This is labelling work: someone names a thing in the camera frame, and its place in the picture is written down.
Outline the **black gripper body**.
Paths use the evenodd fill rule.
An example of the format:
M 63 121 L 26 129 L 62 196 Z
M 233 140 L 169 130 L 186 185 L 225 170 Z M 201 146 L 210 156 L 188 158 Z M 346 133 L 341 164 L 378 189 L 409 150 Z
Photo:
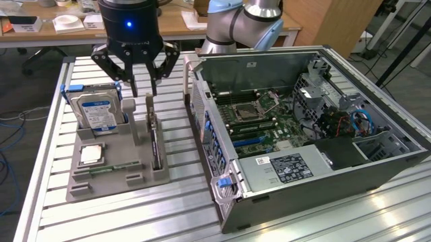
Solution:
M 107 50 L 133 64 L 152 62 L 162 49 L 157 1 L 97 1 Z

